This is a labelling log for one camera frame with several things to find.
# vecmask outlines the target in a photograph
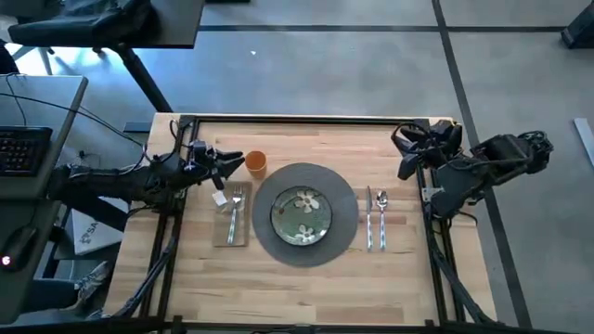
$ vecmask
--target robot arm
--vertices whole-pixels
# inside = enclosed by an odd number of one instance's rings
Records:
[[[227,179],[245,161],[242,152],[222,152],[202,141],[190,143],[190,159],[179,154],[154,156],[147,166],[99,170],[85,166],[58,167],[52,174],[48,197],[123,230],[127,215],[99,197],[144,201],[149,207],[168,204],[175,193],[212,179],[224,188]]]
[[[425,129],[405,123],[394,131],[392,140],[403,155],[398,177],[406,180],[417,165],[435,169],[441,187],[426,199],[433,214],[452,218],[465,202],[476,203],[484,191],[502,185],[523,173],[537,173],[547,167],[553,150],[547,135],[533,131],[518,136],[496,135],[471,148],[471,156],[460,148],[462,126],[440,121]]]

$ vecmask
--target gray floor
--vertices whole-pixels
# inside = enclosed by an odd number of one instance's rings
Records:
[[[589,0],[442,0],[456,26],[562,26]],[[434,26],[431,0],[252,0],[207,6],[203,24]],[[536,328],[589,332],[594,309],[594,171],[574,117],[594,124],[594,50],[569,51],[557,33],[450,33],[481,139],[541,129],[555,145],[546,171],[497,189],[497,199]],[[436,32],[201,32],[194,50],[138,50],[176,111],[451,116],[462,121]],[[153,108],[121,61],[56,48],[57,74],[89,81],[84,105],[123,128]],[[44,74],[31,53],[19,61]],[[77,121],[66,158],[81,147],[102,167],[131,163],[137,149]],[[73,144],[76,140],[82,144]],[[514,324],[484,208],[483,242],[499,319]]]

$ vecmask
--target spoon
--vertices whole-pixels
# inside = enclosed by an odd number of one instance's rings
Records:
[[[378,207],[380,207],[380,249],[386,251],[386,217],[384,210],[388,206],[388,193],[380,191],[377,200]]]

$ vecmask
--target table top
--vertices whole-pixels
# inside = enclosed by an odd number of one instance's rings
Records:
[[[157,114],[148,140],[150,154],[169,152],[168,123],[175,114]],[[215,209],[211,182],[187,193],[167,318],[188,322],[254,324],[423,325],[437,322],[433,283],[416,180],[401,181],[402,159],[385,125],[265,124],[200,122],[199,138],[222,150],[262,150],[268,173],[311,162],[340,174],[357,195],[359,227],[349,249],[314,268],[274,260],[251,228],[248,247],[213,247]],[[231,181],[260,181],[240,167]],[[367,253],[367,186],[385,189],[387,251]],[[129,220],[106,302],[106,313],[120,309],[144,279],[158,216],[142,212]],[[379,244],[379,213],[372,222]],[[458,274],[485,313],[496,318],[481,245],[474,222],[455,219],[451,236]],[[152,298],[156,314],[161,283]],[[453,302],[445,283],[448,313]]]
[[[151,0],[159,32],[134,40],[137,48],[194,48],[205,0]]]
[[[6,78],[0,79],[0,92],[10,94]],[[87,85],[84,77],[10,76],[7,79],[16,95],[37,98],[72,109],[78,109]],[[0,192],[10,198],[4,196],[0,199],[0,216],[10,217],[3,219],[0,225],[0,245],[4,245],[8,236],[21,226],[32,224],[38,228],[37,240],[27,265],[16,273],[0,271],[0,296],[4,304],[0,308],[0,324],[11,323],[19,315],[57,217],[60,204],[38,198],[45,189],[74,118],[73,112],[63,109],[25,100],[21,100],[20,104],[30,126],[48,126],[54,129],[54,133],[52,144],[37,177],[0,177]],[[22,125],[14,98],[0,96],[0,107],[4,111],[0,113],[0,125]]]

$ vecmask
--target keyboard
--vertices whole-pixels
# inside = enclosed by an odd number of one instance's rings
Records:
[[[51,135],[47,127],[0,126],[0,176],[36,176]]]

